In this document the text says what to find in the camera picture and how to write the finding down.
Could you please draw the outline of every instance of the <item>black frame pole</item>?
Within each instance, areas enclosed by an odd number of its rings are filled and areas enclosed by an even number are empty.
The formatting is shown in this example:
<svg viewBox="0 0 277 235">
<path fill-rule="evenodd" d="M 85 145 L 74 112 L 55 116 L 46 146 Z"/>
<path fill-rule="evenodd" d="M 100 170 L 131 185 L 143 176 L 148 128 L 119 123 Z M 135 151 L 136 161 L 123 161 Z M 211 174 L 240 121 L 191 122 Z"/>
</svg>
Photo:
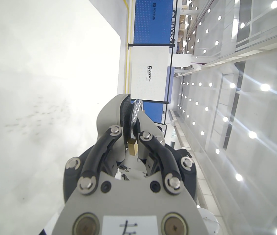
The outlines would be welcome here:
<svg viewBox="0 0 277 235">
<path fill-rule="evenodd" d="M 173 43 L 174 41 L 174 37 L 175 37 L 175 29 L 176 29 L 176 21 L 177 21 L 177 0 L 176 0 L 176 4 L 175 4 L 175 19 L 174 19 L 174 30 L 173 30 Z M 173 48 L 171 49 L 171 62 L 170 62 L 170 71 L 169 71 L 169 82 L 168 82 L 168 93 L 166 95 L 166 100 L 169 101 L 169 92 L 170 92 L 170 81 L 171 81 L 171 68 L 172 68 L 172 59 L 173 59 Z M 166 113 L 164 115 L 164 123 L 166 123 Z"/>
</svg>

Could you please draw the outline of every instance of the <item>blue partition panel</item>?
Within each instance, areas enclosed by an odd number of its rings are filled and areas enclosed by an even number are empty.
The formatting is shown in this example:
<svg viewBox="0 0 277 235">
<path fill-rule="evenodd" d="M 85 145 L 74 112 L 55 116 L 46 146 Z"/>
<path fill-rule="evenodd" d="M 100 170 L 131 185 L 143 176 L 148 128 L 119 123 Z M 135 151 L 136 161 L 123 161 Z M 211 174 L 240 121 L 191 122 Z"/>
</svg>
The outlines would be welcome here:
<svg viewBox="0 0 277 235">
<path fill-rule="evenodd" d="M 169 44 L 173 0 L 136 0 L 134 44 Z"/>
</svg>

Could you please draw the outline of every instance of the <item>white label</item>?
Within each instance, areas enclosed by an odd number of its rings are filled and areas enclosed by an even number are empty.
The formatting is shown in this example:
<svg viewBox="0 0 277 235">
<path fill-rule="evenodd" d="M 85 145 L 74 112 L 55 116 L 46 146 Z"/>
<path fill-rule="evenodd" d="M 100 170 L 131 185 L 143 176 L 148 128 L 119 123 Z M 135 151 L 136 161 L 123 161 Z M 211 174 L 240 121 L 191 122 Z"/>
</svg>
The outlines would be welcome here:
<svg viewBox="0 0 277 235">
<path fill-rule="evenodd" d="M 157 216 L 104 216 L 101 235 L 157 235 Z"/>
</svg>

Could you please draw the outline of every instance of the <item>joyson logo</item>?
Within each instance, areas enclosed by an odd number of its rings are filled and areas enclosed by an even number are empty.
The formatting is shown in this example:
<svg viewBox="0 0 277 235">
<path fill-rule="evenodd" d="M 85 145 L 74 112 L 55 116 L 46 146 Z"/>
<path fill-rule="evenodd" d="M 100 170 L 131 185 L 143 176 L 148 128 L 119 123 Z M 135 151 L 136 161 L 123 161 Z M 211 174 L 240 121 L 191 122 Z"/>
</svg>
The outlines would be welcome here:
<svg viewBox="0 0 277 235">
<path fill-rule="evenodd" d="M 153 3 L 153 20 L 156 19 L 156 6 L 157 6 L 157 4 L 154 2 Z"/>
<path fill-rule="evenodd" d="M 147 67 L 146 81 L 150 82 L 152 80 L 152 67 Z"/>
</svg>

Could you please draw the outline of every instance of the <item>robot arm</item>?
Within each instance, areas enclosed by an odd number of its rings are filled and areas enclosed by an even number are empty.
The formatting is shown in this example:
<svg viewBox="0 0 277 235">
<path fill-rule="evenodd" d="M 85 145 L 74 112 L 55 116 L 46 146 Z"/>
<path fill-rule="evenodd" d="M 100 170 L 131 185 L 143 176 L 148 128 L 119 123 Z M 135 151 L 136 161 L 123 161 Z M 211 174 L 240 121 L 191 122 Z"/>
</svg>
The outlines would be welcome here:
<svg viewBox="0 0 277 235">
<path fill-rule="evenodd" d="M 53 235 L 208 234 L 195 203 L 194 162 L 165 144 L 142 109 L 126 94 L 102 109 L 96 144 L 66 164 L 65 207 Z M 136 156 L 129 141 L 138 144 Z M 118 168 L 126 179 L 114 178 Z"/>
</svg>

